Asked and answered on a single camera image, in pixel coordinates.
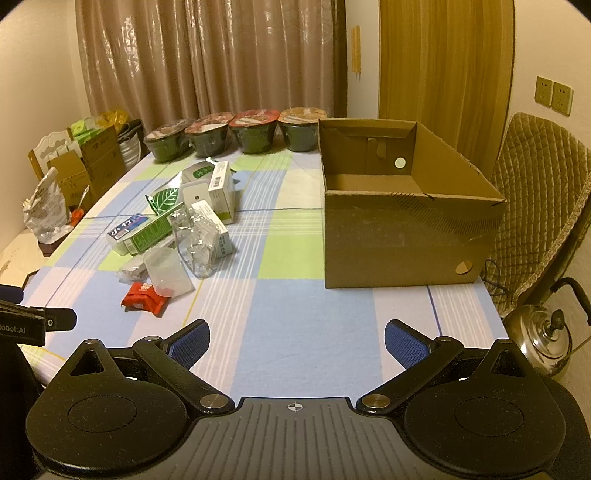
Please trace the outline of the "clear plastic packaging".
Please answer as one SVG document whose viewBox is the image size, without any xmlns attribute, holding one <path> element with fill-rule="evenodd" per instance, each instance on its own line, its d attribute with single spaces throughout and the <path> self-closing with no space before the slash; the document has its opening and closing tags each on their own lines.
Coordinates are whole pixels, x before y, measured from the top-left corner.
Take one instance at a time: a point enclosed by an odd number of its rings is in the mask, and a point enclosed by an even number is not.
<svg viewBox="0 0 591 480">
<path fill-rule="evenodd" d="M 191 208 L 179 205 L 169 216 L 175 245 L 181 259 L 197 278 L 211 277 L 216 255 L 211 241 L 207 241 L 194 225 Z"/>
</svg>

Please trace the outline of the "checked tablecloth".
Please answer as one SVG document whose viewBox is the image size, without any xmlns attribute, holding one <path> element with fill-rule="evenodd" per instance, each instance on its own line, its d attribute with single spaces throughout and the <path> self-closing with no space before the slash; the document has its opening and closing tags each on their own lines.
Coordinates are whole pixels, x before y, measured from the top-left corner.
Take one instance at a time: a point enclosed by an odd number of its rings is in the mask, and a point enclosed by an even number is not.
<svg viewBox="0 0 591 480">
<path fill-rule="evenodd" d="M 359 398 L 399 374 L 384 345 L 386 324 L 400 319 L 429 337 L 449 335 L 487 348 L 505 336 L 481 283 L 393 289 L 329 289 L 324 280 L 321 162 L 318 154 L 277 150 L 231 153 L 238 216 L 229 226 L 235 251 L 161 316 L 127 311 L 118 278 L 124 257 L 107 233 L 147 213 L 147 196 L 189 159 L 143 159 L 89 211 L 26 287 L 32 306 L 69 307 L 76 327 L 51 333 L 24 353 L 50 380 L 81 341 L 127 347 L 165 337 L 204 319 L 211 346 L 194 373 L 233 399 L 244 396 Z"/>
</svg>

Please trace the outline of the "clear plastic bag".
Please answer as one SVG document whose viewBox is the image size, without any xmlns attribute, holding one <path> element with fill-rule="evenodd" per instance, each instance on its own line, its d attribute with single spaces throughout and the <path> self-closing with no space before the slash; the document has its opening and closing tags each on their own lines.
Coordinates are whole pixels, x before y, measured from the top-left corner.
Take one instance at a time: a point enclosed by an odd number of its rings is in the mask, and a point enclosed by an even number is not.
<svg viewBox="0 0 591 480">
<path fill-rule="evenodd" d="M 175 249 L 151 248 L 143 254 L 143 262 L 154 291 L 159 296 L 175 298 L 193 290 L 193 284 Z"/>
</svg>

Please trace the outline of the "wooden door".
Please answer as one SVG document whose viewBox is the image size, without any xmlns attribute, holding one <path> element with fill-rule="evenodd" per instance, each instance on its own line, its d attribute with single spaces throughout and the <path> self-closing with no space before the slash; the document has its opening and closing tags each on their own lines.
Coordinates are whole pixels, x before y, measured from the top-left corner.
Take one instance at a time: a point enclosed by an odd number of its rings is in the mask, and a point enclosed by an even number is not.
<svg viewBox="0 0 591 480">
<path fill-rule="evenodd" d="M 511 1 L 383 1 L 378 114 L 418 121 L 490 176 L 512 88 Z"/>
</svg>

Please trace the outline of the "silver green tea pouch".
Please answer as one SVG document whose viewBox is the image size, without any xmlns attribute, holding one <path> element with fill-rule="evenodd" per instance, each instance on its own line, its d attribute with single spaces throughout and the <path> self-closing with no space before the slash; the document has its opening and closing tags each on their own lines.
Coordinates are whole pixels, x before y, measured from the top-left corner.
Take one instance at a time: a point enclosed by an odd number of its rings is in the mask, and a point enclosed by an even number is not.
<svg viewBox="0 0 591 480">
<path fill-rule="evenodd" d="M 211 182 L 215 165 L 221 161 L 207 158 L 183 169 L 170 181 L 146 196 L 147 203 L 155 215 L 161 216 L 179 204 L 178 190 L 182 184 L 194 181 Z"/>
</svg>

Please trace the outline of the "blue dental floss box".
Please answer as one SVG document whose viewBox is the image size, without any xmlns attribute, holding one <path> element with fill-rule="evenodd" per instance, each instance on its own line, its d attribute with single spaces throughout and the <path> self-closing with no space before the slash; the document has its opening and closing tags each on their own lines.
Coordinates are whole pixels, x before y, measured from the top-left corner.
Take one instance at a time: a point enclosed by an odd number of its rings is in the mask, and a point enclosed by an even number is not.
<svg viewBox="0 0 591 480">
<path fill-rule="evenodd" d="M 134 233 L 137 233 L 141 227 L 146 226 L 155 218 L 155 215 L 144 215 L 139 213 L 127 217 L 121 223 L 107 231 L 107 243 L 118 255 L 126 255 L 128 250 L 124 241 L 130 238 Z"/>
</svg>

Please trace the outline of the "beige curtain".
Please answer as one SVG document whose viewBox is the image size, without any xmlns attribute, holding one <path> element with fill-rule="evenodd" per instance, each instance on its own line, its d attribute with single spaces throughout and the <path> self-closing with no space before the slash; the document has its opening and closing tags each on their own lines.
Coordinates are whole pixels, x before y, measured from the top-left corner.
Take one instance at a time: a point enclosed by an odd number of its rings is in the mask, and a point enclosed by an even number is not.
<svg viewBox="0 0 591 480">
<path fill-rule="evenodd" d="M 348 113 L 342 1 L 77 1 L 92 113 L 151 131 L 249 109 Z"/>
</svg>

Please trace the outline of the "red snack packet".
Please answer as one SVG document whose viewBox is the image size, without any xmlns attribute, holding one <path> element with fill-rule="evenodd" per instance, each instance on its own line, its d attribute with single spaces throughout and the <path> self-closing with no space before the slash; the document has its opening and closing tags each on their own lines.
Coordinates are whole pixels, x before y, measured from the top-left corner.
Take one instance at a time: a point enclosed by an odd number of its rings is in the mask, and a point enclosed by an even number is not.
<svg viewBox="0 0 591 480">
<path fill-rule="evenodd" d="M 170 298 L 159 295 L 149 283 L 134 282 L 121 301 L 121 306 L 126 310 L 149 312 L 159 317 Z"/>
</svg>

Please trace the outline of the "long white narrow box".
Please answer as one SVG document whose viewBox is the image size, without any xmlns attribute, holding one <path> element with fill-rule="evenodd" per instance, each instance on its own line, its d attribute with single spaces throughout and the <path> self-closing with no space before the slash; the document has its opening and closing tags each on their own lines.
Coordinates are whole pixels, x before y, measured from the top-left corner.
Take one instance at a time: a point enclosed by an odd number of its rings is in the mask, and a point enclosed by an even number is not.
<svg viewBox="0 0 591 480">
<path fill-rule="evenodd" d="M 195 215 L 194 225 L 197 231 L 207 241 L 211 241 L 217 258 L 223 258 L 233 253 L 233 246 L 229 237 L 228 228 L 214 213 L 211 206 L 200 200 L 191 205 L 191 211 Z"/>
</svg>

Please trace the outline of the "small brown cardboard box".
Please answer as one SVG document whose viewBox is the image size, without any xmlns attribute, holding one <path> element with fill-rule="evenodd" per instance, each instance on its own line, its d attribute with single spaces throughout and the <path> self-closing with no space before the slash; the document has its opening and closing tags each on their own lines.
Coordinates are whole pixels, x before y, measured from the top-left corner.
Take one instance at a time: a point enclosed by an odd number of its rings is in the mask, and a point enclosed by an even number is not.
<svg viewBox="0 0 591 480">
<path fill-rule="evenodd" d="M 68 207 L 76 207 L 86 188 L 84 205 L 93 205 L 125 173 L 126 167 L 113 126 L 80 147 L 48 162 L 57 170 L 57 182 Z"/>
</svg>

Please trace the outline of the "white medicine box mecobalamin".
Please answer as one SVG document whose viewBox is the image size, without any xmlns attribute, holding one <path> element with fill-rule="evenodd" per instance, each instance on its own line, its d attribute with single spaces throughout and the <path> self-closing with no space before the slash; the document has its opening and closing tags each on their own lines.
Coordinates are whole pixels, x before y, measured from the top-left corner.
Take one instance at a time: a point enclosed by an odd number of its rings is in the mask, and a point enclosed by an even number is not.
<svg viewBox="0 0 591 480">
<path fill-rule="evenodd" d="M 208 186 L 211 208 L 224 224 L 235 221 L 235 184 L 228 161 L 218 162 Z"/>
</svg>

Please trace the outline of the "maroon-lid noodle bowl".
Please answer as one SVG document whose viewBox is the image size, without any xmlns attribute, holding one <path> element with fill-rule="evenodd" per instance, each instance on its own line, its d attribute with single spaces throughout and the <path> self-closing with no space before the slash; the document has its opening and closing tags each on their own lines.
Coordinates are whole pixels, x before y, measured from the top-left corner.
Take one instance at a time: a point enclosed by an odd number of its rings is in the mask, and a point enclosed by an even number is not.
<svg viewBox="0 0 591 480">
<path fill-rule="evenodd" d="M 184 129 L 198 158 L 215 157 L 224 152 L 228 138 L 229 122 L 235 117 L 231 112 L 206 115 Z"/>
</svg>

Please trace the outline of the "green white spray box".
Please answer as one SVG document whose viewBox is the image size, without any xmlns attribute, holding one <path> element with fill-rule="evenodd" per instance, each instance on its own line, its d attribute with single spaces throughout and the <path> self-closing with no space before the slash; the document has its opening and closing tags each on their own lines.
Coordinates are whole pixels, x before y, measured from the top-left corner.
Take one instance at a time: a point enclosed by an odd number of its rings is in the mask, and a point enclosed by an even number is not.
<svg viewBox="0 0 591 480">
<path fill-rule="evenodd" d="M 143 222 L 125 238 L 123 245 L 131 255 L 142 254 L 172 233 L 168 215 L 161 215 Z"/>
</svg>

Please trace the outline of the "white square night light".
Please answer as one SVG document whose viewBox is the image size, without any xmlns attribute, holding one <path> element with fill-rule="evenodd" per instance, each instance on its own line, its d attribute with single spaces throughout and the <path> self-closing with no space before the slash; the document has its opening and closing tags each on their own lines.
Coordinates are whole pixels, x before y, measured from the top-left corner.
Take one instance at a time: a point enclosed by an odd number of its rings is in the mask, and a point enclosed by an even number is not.
<svg viewBox="0 0 591 480">
<path fill-rule="evenodd" d="M 208 189 L 209 183 L 207 181 L 182 184 L 178 190 L 178 201 L 184 203 L 187 207 L 201 200 L 211 205 L 211 195 L 209 195 Z"/>
</svg>

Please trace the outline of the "white remote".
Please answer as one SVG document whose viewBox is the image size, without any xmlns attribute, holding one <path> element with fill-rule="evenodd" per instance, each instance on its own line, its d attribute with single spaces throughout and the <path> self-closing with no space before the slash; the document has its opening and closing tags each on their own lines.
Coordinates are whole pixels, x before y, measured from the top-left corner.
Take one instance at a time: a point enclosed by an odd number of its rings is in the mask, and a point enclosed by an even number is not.
<svg viewBox="0 0 591 480">
<path fill-rule="evenodd" d="M 127 261 L 118 269 L 116 276 L 121 282 L 129 284 L 145 281 L 148 278 L 148 273 L 143 256 L 133 256 L 129 261 Z"/>
</svg>

